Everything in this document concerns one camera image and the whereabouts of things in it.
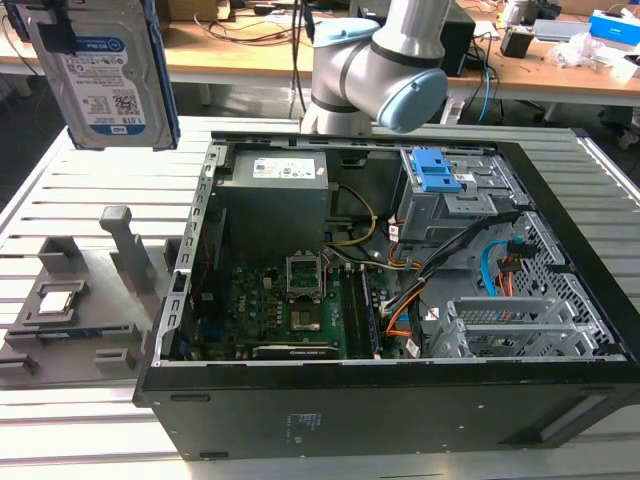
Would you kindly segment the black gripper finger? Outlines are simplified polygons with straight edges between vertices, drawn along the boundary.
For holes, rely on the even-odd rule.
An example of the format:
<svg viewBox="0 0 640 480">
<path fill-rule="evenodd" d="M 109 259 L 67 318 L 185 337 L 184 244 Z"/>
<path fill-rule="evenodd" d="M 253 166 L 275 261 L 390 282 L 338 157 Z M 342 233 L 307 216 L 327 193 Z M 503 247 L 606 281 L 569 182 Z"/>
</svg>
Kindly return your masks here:
<svg viewBox="0 0 640 480">
<path fill-rule="evenodd" d="M 49 53 L 74 53 L 75 32 L 66 12 L 64 1 L 42 1 L 42 8 L 49 15 L 50 22 L 37 22 L 43 45 Z"/>
</svg>

